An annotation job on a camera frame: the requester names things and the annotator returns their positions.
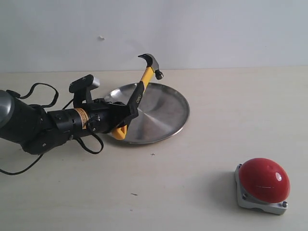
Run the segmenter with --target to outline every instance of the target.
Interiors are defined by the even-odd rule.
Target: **stainless steel plate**
[[[127,103],[137,84],[113,90],[106,101]],[[149,83],[138,108],[139,116],[132,120],[124,142],[155,143],[180,132],[188,120],[190,109],[185,97],[168,86]]]

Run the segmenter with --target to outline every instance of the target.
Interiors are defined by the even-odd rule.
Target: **hammer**
[[[161,80],[163,78],[163,73],[159,70],[159,65],[156,59],[151,54],[142,54],[138,56],[146,60],[147,66],[143,73],[143,76],[140,82],[137,84],[135,90],[133,91],[130,99],[128,100],[127,106],[131,108],[131,111],[134,112],[133,117],[138,116],[138,106],[141,102],[143,94],[153,76],[155,74],[156,79]],[[128,126],[130,125],[131,119],[125,123],[124,126],[116,128],[112,131],[112,135],[118,139],[123,140],[126,137]]]

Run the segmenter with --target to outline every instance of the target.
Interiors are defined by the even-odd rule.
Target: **white table surface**
[[[72,98],[69,83],[88,73],[101,81],[92,93],[97,98],[139,81],[143,72],[0,74],[0,89],[23,95],[35,82],[52,84],[60,93],[56,110]],[[105,137],[99,155],[69,141],[22,175],[1,174],[0,230],[308,230],[308,67],[164,74],[160,83],[180,91],[191,107],[179,134],[138,147]],[[39,86],[26,102],[49,103],[52,95]],[[93,138],[86,142],[99,148]],[[5,170],[36,158],[5,140],[0,146]],[[289,175],[282,216],[237,206],[234,170],[254,157],[278,162]]]

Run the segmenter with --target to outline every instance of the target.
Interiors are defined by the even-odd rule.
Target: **hammer head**
[[[156,59],[151,55],[151,54],[142,54],[138,56],[139,58],[143,58],[147,66],[146,67],[151,67],[153,71],[155,72],[155,77],[157,79],[162,79],[163,78],[163,73],[159,70],[159,65]]]

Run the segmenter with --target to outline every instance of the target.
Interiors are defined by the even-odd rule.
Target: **white wall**
[[[2,0],[0,72],[308,64],[306,0]]]

